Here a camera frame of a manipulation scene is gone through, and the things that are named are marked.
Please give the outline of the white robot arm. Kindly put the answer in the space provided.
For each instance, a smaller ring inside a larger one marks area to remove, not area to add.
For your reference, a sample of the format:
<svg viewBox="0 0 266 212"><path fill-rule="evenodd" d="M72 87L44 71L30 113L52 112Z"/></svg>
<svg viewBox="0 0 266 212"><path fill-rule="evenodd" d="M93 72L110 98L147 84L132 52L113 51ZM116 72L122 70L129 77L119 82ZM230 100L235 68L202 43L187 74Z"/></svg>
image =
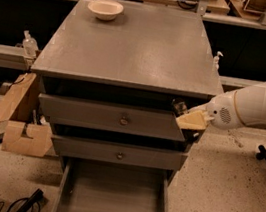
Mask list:
<svg viewBox="0 0 266 212"><path fill-rule="evenodd" d="M219 94L176 121L182 130L204 130L209 124L225 130L266 125L266 82Z"/></svg>

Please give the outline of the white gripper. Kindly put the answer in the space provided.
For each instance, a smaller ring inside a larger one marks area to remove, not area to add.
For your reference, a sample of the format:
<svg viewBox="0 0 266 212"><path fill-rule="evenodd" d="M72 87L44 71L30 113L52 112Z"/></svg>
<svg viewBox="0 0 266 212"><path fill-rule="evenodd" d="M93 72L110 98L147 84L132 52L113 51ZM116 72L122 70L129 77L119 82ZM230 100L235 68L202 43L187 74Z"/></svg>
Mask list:
<svg viewBox="0 0 266 212"><path fill-rule="evenodd" d="M208 103L195 106L192 110L193 112L177 117L176 122L180 129L202 131L209 123L225 130L243 126L237 113L234 92L219 94Z"/></svg>

